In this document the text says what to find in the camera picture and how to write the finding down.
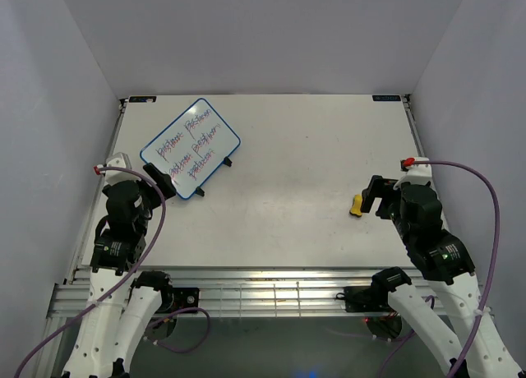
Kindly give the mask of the yellow whiteboard eraser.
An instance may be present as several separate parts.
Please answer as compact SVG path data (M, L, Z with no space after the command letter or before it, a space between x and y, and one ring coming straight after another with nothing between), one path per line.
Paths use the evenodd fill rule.
M353 197L353 203L349 209L349 214L353 217L362 217L362 195L357 194Z

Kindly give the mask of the blue framed whiteboard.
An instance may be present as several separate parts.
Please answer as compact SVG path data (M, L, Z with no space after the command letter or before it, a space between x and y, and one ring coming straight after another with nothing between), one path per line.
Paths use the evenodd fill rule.
M240 145L239 135L199 98L146 144L140 157L168 174L178 196L188 200Z

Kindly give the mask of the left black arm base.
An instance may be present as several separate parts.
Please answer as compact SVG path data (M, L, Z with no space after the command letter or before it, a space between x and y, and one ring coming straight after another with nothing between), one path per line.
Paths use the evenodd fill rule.
M200 300L199 288L178 288L168 286L161 288L161 306L156 314L168 314L188 307L198 307Z

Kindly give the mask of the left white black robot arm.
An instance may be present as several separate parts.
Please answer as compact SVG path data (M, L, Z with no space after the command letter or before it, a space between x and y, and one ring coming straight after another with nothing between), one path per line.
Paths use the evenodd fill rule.
M117 159L98 169L106 181L106 215L95 228L87 313L64 377L128 377L152 315L173 305L166 274L137 271L153 247L145 240L153 211L164 210L177 191L154 164L143 169L146 178Z

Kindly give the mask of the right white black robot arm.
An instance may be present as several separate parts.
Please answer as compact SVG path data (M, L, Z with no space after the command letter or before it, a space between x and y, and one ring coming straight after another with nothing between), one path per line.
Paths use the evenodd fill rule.
M366 295L381 310L393 309L409 323L448 377L523 377L489 311L481 307L475 266L466 246L444 228L442 206L430 180L421 184L374 175L361 194L367 213L395 226L408 257L444 308L444 322L399 267L373 275Z

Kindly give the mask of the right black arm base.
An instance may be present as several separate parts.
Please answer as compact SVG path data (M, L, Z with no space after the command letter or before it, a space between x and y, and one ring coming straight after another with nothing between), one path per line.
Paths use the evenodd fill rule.
M393 310L380 300L370 287L347 286L336 293L336 301L344 303L346 312L392 312Z

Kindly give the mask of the left corner label sticker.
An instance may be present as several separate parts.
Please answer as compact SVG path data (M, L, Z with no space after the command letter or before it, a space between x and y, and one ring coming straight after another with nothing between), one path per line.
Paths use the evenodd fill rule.
M128 103L155 103L157 96L130 96Z

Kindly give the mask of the corner label sticker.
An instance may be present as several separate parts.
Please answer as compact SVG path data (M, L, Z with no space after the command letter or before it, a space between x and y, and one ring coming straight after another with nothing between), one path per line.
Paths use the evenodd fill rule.
M375 102L400 102L401 97L397 94L374 94L372 99Z
M157 96L130 96L128 103L155 103Z

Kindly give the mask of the right corner label sticker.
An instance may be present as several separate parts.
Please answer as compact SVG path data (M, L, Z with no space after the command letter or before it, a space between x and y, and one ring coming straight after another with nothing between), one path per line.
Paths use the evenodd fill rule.
M374 94L372 99L375 102L400 102L401 97L397 94Z

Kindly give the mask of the aluminium frame rail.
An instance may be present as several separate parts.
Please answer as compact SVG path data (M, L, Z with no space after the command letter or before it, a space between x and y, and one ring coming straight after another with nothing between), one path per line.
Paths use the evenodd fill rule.
M373 269L242 270L162 269L177 288L198 288L198 306L214 318L307 318L365 316L346 312L336 294L367 287Z

